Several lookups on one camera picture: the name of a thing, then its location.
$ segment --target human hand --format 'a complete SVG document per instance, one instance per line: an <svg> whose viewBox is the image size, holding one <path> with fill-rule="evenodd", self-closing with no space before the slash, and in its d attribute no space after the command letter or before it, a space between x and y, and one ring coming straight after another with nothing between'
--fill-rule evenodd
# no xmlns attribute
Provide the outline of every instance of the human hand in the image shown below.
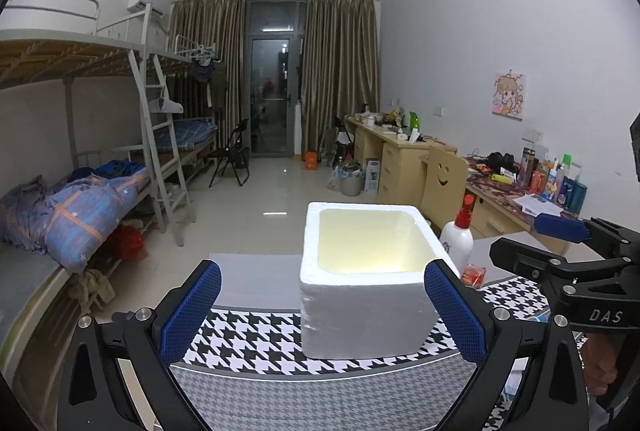
<svg viewBox="0 0 640 431"><path fill-rule="evenodd" d="M580 354L584 362L584 382L587 391L596 397L604 395L616 380L616 350L606 335L587 334Z"/></svg>

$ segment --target door frame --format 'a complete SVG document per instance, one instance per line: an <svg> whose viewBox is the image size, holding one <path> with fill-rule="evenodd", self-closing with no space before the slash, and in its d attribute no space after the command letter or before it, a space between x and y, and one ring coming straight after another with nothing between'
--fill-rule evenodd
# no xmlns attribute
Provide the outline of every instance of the door frame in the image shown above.
<svg viewBox="0 0 640 431"><path fill-rule="evenodd" d="M300 25L300 7L307 0L247 0L246 20L244 30L244 83L242 84L242 112L243 118L249 119L248 134L249 148L252 157L293 157L294 131L296 128L296 103L300 97L300 68L301 40L305 36L304 25ZM262 32L251 31L251 6L257 2L292 2L296 4L293 31L291 32ZM254 41L256 40L288 40L289 42L289 76L287 79L287 95L290 103L287 107L287 150L283 153L254 153L251 142L251 70L253 62Z"/></svg>

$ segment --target cartoon girl picture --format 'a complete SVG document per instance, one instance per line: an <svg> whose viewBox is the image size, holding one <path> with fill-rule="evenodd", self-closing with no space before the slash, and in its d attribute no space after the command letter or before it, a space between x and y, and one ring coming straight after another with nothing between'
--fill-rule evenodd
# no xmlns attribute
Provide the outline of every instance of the cartoon girl picture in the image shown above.
<svg viewBox="0 0 640 431"><path fill-rule="evenodd" d="M501 116L522 119L526 78L523 74L498 74L494 83L494 108Z"/></svg>

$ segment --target glass door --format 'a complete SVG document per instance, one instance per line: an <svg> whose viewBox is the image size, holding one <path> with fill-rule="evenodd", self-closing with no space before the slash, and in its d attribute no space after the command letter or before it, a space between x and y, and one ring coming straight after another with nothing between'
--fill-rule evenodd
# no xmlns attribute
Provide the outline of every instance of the glass door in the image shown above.
<svg viewBox="0 0 640 431"><path fill-rule="evenodd" d="M247 1L244 111L254 156L294 153L305 2Z"/></svg>

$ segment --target brown curtain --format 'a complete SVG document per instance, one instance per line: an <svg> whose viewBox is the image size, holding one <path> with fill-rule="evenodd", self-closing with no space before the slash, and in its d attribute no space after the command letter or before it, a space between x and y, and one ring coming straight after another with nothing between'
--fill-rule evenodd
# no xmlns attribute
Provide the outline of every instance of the brown curtain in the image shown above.
<svg viewBox="0 0 640 431"><path fill-rule="evenodd" d="M175 2L171 15L171 40L177 34L203 45L216 44L217 58L222 58L218 72L226 70L228 92L220 105L220 140L225 143L240 121L242 72L244 70L245 0L181 0ZM207 88L188 72L175 77L172 100L184 106L185 118L209 117Z"/></svg>
<svg viewBox="0 0 640 431"><path fill-rule="evenodd" d="M319 151L334 116L380 103L373 0L308 0L302 72L302 151Z"/></svg>

